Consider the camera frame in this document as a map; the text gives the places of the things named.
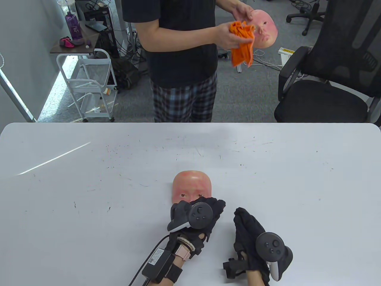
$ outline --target plaid pajama pants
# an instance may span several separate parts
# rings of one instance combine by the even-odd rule
[[[181,88],[162,88],[151,81],[155,122],[211,122],[217,91],[217,72]]]

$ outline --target chair seat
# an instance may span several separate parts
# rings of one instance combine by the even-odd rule
[[[277,122],[366,122],[367,104],[345,90],[314,80],[295,82],[278,104]]]

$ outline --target office chair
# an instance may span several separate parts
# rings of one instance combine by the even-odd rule
[[[312,6],[312,9],[307,9],[305,7],[300,8],[300,13],[298,14],[290,14],[286,17],[286,22],[290,23],[292,18],[307,18],[308,23],[305,28],[305,30],[302,32],[302,35],[305,36],[308,33],[308,30],[311,26],[311,23],[313,20],[317,20],[320,22],[324,21],[324,18],[322,16],[325,15],[325,12],[318,12],[320,7],[320,0],[313,0],[312,2],[315,2]]]
[[[380,30],[379,0],[329,0],[315,46],[298,48],[279,74],[276,121],[369,122],[381,98]],[[295,81],[299,73],[321,80]],[[330,81],[373,98],[369,110]]]

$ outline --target face mask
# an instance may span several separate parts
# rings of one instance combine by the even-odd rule
[[[253,19],[247,24],[255,27],[253,47],[264,49],[272,46],[278,37],[278,29],[273,19],[263,10],[253,10],[251,15]]]
[[[176,175],[172,185],[172,203],[192,202],[199,197],[212,196],[212,183],[209,177],[200,171],[183,171]]]

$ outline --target bottle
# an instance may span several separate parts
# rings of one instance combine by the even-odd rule
[[[78,41],[83,39],[81,26],[79,25],[78,19],[70,11],[65,16],[67,26],[69,27],[70,35],[72,36],[73,41]]]

